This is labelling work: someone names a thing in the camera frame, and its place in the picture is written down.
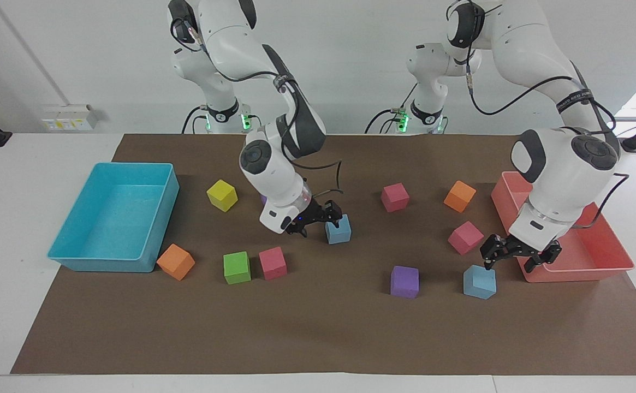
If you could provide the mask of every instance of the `brown mat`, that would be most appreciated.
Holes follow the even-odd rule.
[[[513,137],[331,136],[305,164],[343,158],[350,243],[328,246],[258,222],[260,198],[237,167],[241,136],[127,135],[115,161],[172,162],[180,196],[163,243],[197,265],[181,282],[151,274],[61,268],[12,373],[294,373],[636,375],[636,291],[625,274],[594,283],[526,283],[497,264],[498,293],[462,294],[482,264],[447,243],[469,219],[502,233],[490,192],[510,170]],[[333,171],[303,172],[314,192]],[[240,202],[223,213],[205,190],[222,178]],[[478,190],[459,214],[442,204],[463,180]],[[381,187],[403,182],[412,201],[387,214]],[[281,246],[288,276],[264,281],[257,254]],[[227,285],[222,255],[247,251],[250,283]],[[395,265],[420,269],[420,295],[388,295]]]

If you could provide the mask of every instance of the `pink cube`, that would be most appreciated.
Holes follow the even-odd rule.
[[[410,196],[402,182],[393,184],[392,186],[383,187],[381,192],[381,202],[385,206],[385,211],[394,212],[405,209],[408,202],[410,202]]]
[[[260,252],[260,263],[265,279],[275,279],[286,275],[286,261],[281,247]]]
[[[459,254],[463,255],[474,249],[484,237],[472,222],[466,221],[453,231],[448,241]]]

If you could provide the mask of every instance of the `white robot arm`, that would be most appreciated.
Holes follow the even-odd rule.
[[[438,45],[419,45],[417,55],[408,61],[408,70],[420,82],[418,89],[425,85],[411,105],[415,117],[423,119],[417,110],[438,116],[443,107],[442,95],[436,89],[435,93],[427,90],[423,80],[431,83],[447,73],[462,75],[462,68],[473,104],[484,112],[473,97],[472,73],[479,66],[480,60],[475,57],[479,50],[492,50],[500,74],[552,99],[566,125],[530,129],[520,135],[512,149],[512,163],[533,190],[510,227],[510,236],[503,239],[492,235],[480,249],[487,269],[500,259],[529,256],[525,267],[530,272],[555,260],[561,251],[557,238],[574,226],[585,206],[612,179],[620,147],[599,114],[603,107],[595,102],[582,75],[556,45],[536,0],[480,4],[457,0],[448,8],[447,19],[447,40]],[[457,67],[441,72],[443,67],[438,65],[431,67],[437,72],[418,74],[425,65],[417,62],[432,57],[427,53],[429,48],[440,54],[436,64],[445,64],[448,56],[448,64]]]
[[[173,0],[171,3],[185,2]],[[260,44],[252,29],[256,21],[251,0],[202,0],[188,22],[190,34],[208,56],[213,74],[231,82],[251,78],[272,80],[289,107],[247,134],[240,154],[245,177],[267,197],[260,216],[264,226],[280,234],[300,233],[313,222],[337,222],[340,207],[333,201],[321,206],[312,197],[291,160],[318,152],[325,142],[325,125],[301,92],[280,56]]]
[[[181,44],[194,44],[195,40],[185,22],[194,29],[197,21],[193,9],[186,2],[170,2],[168,22],[175,39]],[[198,85],[206,97],[206,131],[213,134],[239,134],[250,128],[250,107],[235,96],[233,83],[218,74],[209,56],[201,49],[178,48],[171,55],[173,69],[183,79]]]

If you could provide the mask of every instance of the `black cable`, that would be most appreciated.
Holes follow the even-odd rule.
[[[590,222],[590,224],[588,225],[573,225],[573,229],[589,229],[592,228],[595,223],[597,223],[597,220],[599,219],[599,215],[602,214],[602,210],[604,209],[604,205],[607,204],[607,201],[609,200],[609,198],[611,197],[611,195],[614,193],[614,191],[616,191],[616,189],[618,189],[619,186],[621,186],[625,181],[628,180],[628,178],[630,177],[629,174],[614,174],[614,176],[619,176],[619,177],[623,177],[623,179],[621,179],[607,194],[607,196],[604,197],[604,201],[602,201],[602,204],[599,205],[599,210],[597,211],[597,214],[595,214],[595,218],[592,219],[592,222]]]
[[[383,122],[383,124],[381,124],[381,129],[380,129],[380,130],[378,130],[378,133],[379,133],[379,134],[383,134],[383,127],[385,127],[385,125],[386,125],[386,124],[388,124],[388,125],[390,126],[390,124],[391,124],[391,123],[395,123],[395,122],[400,122],[400,120],[398,120],[398,119],[388,119],[388,120],[385,120],[385,122]]]
[[[497,7],[490,8],[489,10],[485,11],[485,14],[487,15],[491,13],[492,11],[497,10],[497,8],[500,8],[500,7],[502,7],[502,4],[498,5]]]
[[[260,122],[260,127],[262,127],[262,119],[260,119],[260,117],[258,115],[247,115],[248,119],[257,119],[258,122]]]
[[[256,76],[261,76],[261,75],[272,75],[273,77],[278,77],[280,75],[276,74],[275,72],[271,72],[270,70],[261,70],[260,72],[255,72],[254,74],[250,74],[248,76],[244,76],[240,79],[235,79],[235,78],[231,78],[229,76],[226,76],[225,74],[223,74],[223,72],[220,72],[220,70],[217,71],[222,77],[224,77],[227,80],[230,80],[230,82],[245,82],[245,80],[248,79],[252,79]]]
[[[451,7],[454,7],[454,5],[456,3],[459,3],[461,0],[455,0],[453,3],[451,3],[451,5],[449,5],[449,7],[447,7],[447,12],[444,13],[444,16],[447,17],[447,22],[448,22],[448,12],[451,10]]]
[[[287,132],[290,132],[291,127],[293,127],[293,125],[295,124],[296,118],[298,117],[298,110],[300,108],[300,101],[298,100],[298,97],[297,97],[297,93],[300,92],[300,87],[298,87],[298,83],[295,80],[289,80],[287,83],[290,84],[291,87],[293,87],[293,90],[295,90],[294,92],[291,92],[291,91],[289,92],[291,94],[291,97],[293,97],[293,102],[295,103],[296,108],[293,112],[293,116],[291,117],[290,122],[288,122],[286,131],[284,131],[283,134],[281,134],[281,154],[283,154],[285,159],[287,159],[291,163],[291,165],[297,168],[306,169],[308,171],[318,171],[320,169],[328,169],[328,168],[332,168],[333,166],[337,166],[337,173],[335,175],[336,176],[335,183],[337,184],[337,188],[326,189],[325,191],[319,192],[318,194],[316,194],[316,196],[329,194],[330,192],[339,192],[340,194],[344,194],[342,187],[340,187],[340,169],[342,169],[341,159],[333,162],[332,164],[327,164],[327,165],[305,166],[305,165],[301,165],[301,164],[297,164],[293,162],[293,160],[288,157],[288,154],[286,154],[286,144],[283,142],[283,138],[285,137]]]
[[[604,112],[605,114],[607,114],[609,116],[609,119],[612,122],[611,128],[609,129],[610,132],[613,132],[616,129],[616,117],[614,117],[614,115],[609,112],[609,110],[607,108],[604,107],[604,105],[600,104],[599,102],[597,102],[597,100],[592,100],[592,103],[594,105],[596,105],[599,109],[602,110],[602,112]]]
[[[185,119],[185,124],[182,125],[181,134],[183,134],[183,135],[185,134],[186,126],[187,126],[187,124],[189,124],[189,119],[191,119],[191,115],[193,115],[194,112],[196,112],[197,110],[202,110],[202,107],[201,106],[195,106],[194,109],[192,109],[191,112],[189,112],[189,114],[187,115],[187,117]]]
[[[548,78],[545,80],[542,80],[542,82],[539,82],[537,84],[535,84],[534,86],[530,87],[526,92],[523,92],[522,94],[520,94],[517,98],[511,100],[507,105],[503,106],[502,108],[495,110],[493,112],[486,112],[485,110],[481,109],[478,106],[478,103],[475,102],[475,97],[473,96],[473,88],[471,87],[470,89],[468,89],[468,95],[471,96],[471,102],[473,102],[473,106],[475,106],[475,109],[478,110],[478,112],[480,112],[483,115],[487,115],[487,116],[493,116],[493,115],[497,115],[500,112],[502,112],[505,109],[508,109],[510,106],[516,104],[518,102],[518,100],[524,98],[524,96],[526,96],[527,94],[529,94],[530,92],[533,92],[535,89],[537,89],[537,87],[540,87],[542,85],[545,85],[548,82],[553,82],[554,80],[561,80],[561,79],[565,79],[565,80],[573,80],[573,78],[569,77],[569,76],[554,76],[552,78]]]
[[[170,35],[175,38],[175,41],[177,41],[178,44],[182,45],[183,47],[187,48],[188,50],[192,51],[192,52],[201,52],[201,48],[199,49],[194,49],[192,47],[188,47],[185,43],[183,43],[176,35],[175,35],[175,22],[180,21],[182,24],[185,22],[185,20],[183,20],[180,17],[176,17],[175,19],[173,19],[173,22],[170,23]]]
[[[364,130],[364,134],[368,134],[368,129],[370,129],[370,128],[371,128],[371,126],[373,125],[373,123],[375,123],[375,121],[376,121],[379,117],[381,117],[381,116],[383,116],[383,115],[385,115],[385,114],[389,114],[389,113],[390,113],[390,109],[384,109],[384,110],[381,110],[381,112],[378,112],[378,114],[376,114],[376,116],[374,116],[374,117],[373,117],[373,119],[371,119],[371,121],[370,121],[370,122],[368,122],[368,125],[366,126],[366,129]]]
[[[407,100],[410,99],[410,96],[412,96],[412,93],[415,91],[415,88],[417,87],[417,83],[415,83],[412,87],[412,89],[410,89],[410,92],[407,94],[407,97],[405,97],[405,99],[403,100],[402,104],[400,104],[400,106],[398,107],[398,112],[396,112],[396,114],[393,115],[393,118],[391,120],[396,120],[396,117],[398,117],[398,114],[400,112],[400,110],[402,110],[403,108],[405,108],[405,103],[407,102]],[[388,123],[388,128],[385,129],[385,133],[387,134],[390,131],[390,125],[392,124],[392,122]]]
[[[447,127],[448,127],[448,117],[444,116],[442,118],[442,121],[439,123],[439,126],[442,126],[442,123],[444,122],[444,120],[447,120],[447,122],[445,123],[444,127],[442,127],[442,135],[447,132]]]
[[[194,117],[194,119],[191,121],[191,133],[196,135],[196,120],[197,119],[206,119],[205,115],[201,115],[201,116],[197,116]]]
[[[470,4],[474,4],[472,0],[468,0],[468,3]],[[473,74],[471,72],[471,53],[473,50],[473,35],[475,35],[475,31],[477,30],[478,27],[478,19],[479,19],[479,15],[478,15],[478,11],[477,8],[473,8],[475,10],[475,25],[473,25],[473,33],[471,35],[471,43],[470,45],[468,45],[468,54],[466,57],[466,77],[467,77],[467,82],[468,82],[468,95],[471,96],[471,102],[473,103],[473,106],[475,106],[475,109],[478,110],[478,112],[480,112],[483,115],[487,115],[487,116],[493,116],[493,115],[497,115],[500,112],[502,112],[505,109],[508,109],[510,106],[514,105],[516,102],[518,102],[518,100],[522,99],[524,96],[526,96],[527,94],[529,94],[530,92],[533,92],[535,89],[537,89],[538,87],[545,85],[548,82],[553,82],[554,80],[561,80],[561,79],[567,79],[567,80],[573,80],[573,78],[569,77],[569,76],[554,76],[552,78],[548,78],[545,80],[542,80],[541,82],[535,84],[534,86],[530,87],[529,89],[527,89],[527,91],[523,92],[522,94],[520,94],[517,98],[511,100],[507,105],[503,106],[502,108],[495,110],[493,112],[486,112],[485,110],[481,109],[478,106],[478,103],[475,102],[475,96],[473,94]]]

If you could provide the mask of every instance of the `light blue tray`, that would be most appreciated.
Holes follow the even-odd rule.
[[[178,191],[171,164],[96,164],[48,257],[75,271],[152,271]]]

